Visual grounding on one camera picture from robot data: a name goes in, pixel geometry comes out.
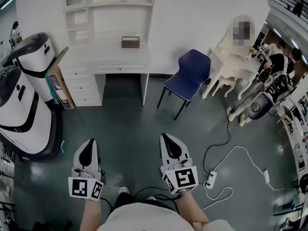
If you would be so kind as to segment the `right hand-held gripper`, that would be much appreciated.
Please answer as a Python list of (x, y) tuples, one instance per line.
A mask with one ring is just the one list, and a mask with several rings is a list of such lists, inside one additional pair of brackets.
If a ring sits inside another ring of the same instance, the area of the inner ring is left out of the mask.
[(190, 192), (198, 186), (197, 168), (193, 166), (188, 148), (182, 141), (163, 133), (160, 136), (160, 150), (162, 180), (171, 194)]

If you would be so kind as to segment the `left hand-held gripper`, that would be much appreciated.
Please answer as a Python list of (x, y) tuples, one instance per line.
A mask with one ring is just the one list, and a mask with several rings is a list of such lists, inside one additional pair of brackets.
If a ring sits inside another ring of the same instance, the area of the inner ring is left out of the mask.
[(105, 185), (105, 179), (105, 171), (100, 168), (98, 143), (94, 139), (89, 139), (74, 154), (72, 176), (68, 178), (69, 196), (98, 201)]

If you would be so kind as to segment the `person's right forearm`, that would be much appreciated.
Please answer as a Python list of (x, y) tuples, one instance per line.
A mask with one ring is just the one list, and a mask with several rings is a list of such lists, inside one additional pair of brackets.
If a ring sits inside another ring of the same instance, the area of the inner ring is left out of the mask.
[(191, 225), (199, 223), (204, 226), (209, 223), (207, 216), (196, 203), (191, 192), (185, 192), (181, 198), (178, 199), (178, 209), (180, 216)]

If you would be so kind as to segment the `person's left forearm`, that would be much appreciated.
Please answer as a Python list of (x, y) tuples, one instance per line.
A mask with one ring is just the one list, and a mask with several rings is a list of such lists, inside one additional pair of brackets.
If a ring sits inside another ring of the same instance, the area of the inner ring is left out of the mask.
[(102, 224), (101, 202), (86, 200), (79, 231), (97, 231)]

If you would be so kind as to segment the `white desk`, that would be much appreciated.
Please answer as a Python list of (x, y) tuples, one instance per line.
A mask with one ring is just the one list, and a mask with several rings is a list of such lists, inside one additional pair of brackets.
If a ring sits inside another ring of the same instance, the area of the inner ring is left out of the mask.
[(140, 75), (141, 96), (142, 101), (145, 102), (149, 79), (149, 70), (151, 66), (150, 52), (147, 45), (143, 45), (139, 49), (123, 49), (119, 44), (101, 44), (96, 46), (70, 48), (60, 61), (59, 67), (62, 72), (62, 75), (65, 69), (86, 67), (87, 70), (92, 73), (92, 77), (86, 79), (93, 79), (95, 81), (97, 90), (95, 93), (99, 95), (102, 105), (107, 74), (94, 74), (91, 67), (92, 63), (102, 62), (146, 63), (147, 68), (144, 73), (133, 73)]

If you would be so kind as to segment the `white power strip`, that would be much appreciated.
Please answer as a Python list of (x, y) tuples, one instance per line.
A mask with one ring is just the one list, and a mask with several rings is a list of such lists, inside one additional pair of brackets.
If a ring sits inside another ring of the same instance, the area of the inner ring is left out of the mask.
[(216, 177), (217, 177), (217, 172), (211, 171), (209, 173), (208, 179), (205, 182), (205, 188), (206, 189), (212, 189), (213, 188), (215, 180), (216, 180)]

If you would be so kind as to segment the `person's black trousers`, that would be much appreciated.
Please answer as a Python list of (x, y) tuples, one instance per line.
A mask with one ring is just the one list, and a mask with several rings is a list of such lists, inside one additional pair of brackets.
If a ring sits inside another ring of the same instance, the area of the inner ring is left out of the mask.
[(127, 192), (121, 192), (117, 199), (116, 199), (116, 202), (114, 204), (114, 206), (112, 207), (112, 209), (110, 210), (110, 213), (111, 214), (112, 212), (114, 212), (117, 208), (120, 208), (124, 205), (130, 205), (130, 204), (147, 204), (147, 205), (154, 205), (154, 206), (158, 206), (158, 207), (162, 207), (162, 208), (165, 208), (165, 209), (169, 209), (169, 210), (172, 210), (173, 209), (169, 206), (167, 206), (166, 204), (164, 203), (161, 203), (157, 200), (152, 200), (152, 199), (146, 199), (146, 200), (142, 200), (142, 201), (135, 201), (134, 198)]

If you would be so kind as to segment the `person's white shirt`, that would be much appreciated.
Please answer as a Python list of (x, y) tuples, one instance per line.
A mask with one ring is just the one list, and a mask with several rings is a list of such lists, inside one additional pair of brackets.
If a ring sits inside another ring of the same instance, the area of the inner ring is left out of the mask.
[(177, 212), (144, 203), (133, 203), (115, 209), (97, 231), (235, 231), (222, 219), (206, 225), (190, 224)]

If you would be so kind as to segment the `white and black mobile robot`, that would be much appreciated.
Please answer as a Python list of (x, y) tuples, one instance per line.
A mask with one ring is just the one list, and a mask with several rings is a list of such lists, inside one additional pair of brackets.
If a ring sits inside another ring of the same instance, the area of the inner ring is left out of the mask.
[(61, 119), (35, 91), (22, 70), (0, 69), (0, 142), (20, 160), (45, 160), (56, 156)]
[(33, 34), (22, 40), (2, 63), (3, 67), (15, 65), (25, 74), (44, 102), (53, 99), (45, 75), (55, 59), (50, 37), (45, 32)]

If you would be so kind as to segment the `teal flat board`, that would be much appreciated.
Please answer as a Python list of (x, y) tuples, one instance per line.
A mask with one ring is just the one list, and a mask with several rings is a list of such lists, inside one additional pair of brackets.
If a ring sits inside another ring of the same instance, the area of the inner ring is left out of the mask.
[(48, 78), (48, 80), (49, 80), (49, 83), (50, 83), (50, 86), (51, 86), (51, 95), (52, 95), (52, 97), (54, 99), (54, 102), (56, 104), (59, 104), (59, 98), (58, 98), (57, 93), (56, 93), (56, 91), (55, 91), (55, 89), (53, 87), (52, 81), (50, 80), (50, 78)]

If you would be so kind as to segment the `flat cardboard box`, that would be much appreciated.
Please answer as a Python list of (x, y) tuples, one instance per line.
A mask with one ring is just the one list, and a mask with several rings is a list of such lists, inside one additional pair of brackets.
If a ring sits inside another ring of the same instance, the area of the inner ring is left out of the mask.
[(55, 97), (62, 104), (64, 109), (74, 109), (75, 104), (73, 99), (68, 91), (68, 88), (65, 84), (64, 77), (60, 70), (59, 64), (66, 52), (68, 47), (65, 47), (59, 56), (51, 63), (51, 66), (47, 72), (47, 78), (55, 92)]

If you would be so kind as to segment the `blue chair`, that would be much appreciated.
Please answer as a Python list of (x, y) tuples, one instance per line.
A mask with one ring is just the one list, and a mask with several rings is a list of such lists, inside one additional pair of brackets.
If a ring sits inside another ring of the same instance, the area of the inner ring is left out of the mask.
[(183, 104), (174, 117), (176, 120), (184, 107), (187, 107), (199, 91), (201, 85), (210, 77), (211, 59), (192, 49), (178, 59), (179, 70), (164, 82), (164, 88), (157, 107), (160, 106), (165, 92), (174, 93), (183, 99)]

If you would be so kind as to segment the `dark round seat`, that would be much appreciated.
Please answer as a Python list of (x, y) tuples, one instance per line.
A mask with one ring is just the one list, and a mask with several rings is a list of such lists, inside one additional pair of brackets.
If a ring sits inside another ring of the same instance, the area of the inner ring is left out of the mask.
[(247, 116), (251, 120), (262, 118), (273, 107), (273, 101), (265, 92), (259, 93), (251, 102)]

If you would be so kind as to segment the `brown wooden box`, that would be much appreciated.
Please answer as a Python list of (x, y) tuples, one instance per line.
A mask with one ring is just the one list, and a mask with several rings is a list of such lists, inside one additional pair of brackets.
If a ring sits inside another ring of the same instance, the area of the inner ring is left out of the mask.
[(140, 48), (140, 37), (122, 37), (121, 48), (139, 49)]

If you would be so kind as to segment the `white workbench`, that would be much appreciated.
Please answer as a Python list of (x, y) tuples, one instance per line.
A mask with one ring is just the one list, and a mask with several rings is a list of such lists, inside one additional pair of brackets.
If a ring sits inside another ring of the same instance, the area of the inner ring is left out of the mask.
[(308, 174), (308, 91), (283, 104), (278, 115), (293, 151), (298, 178), (301, 178)]

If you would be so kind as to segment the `white shelf hutch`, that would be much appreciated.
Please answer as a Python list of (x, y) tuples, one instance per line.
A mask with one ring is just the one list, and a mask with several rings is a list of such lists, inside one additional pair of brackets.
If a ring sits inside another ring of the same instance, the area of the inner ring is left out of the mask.
[(62, 0), (70, 47), (148, 41), (154, 0)]

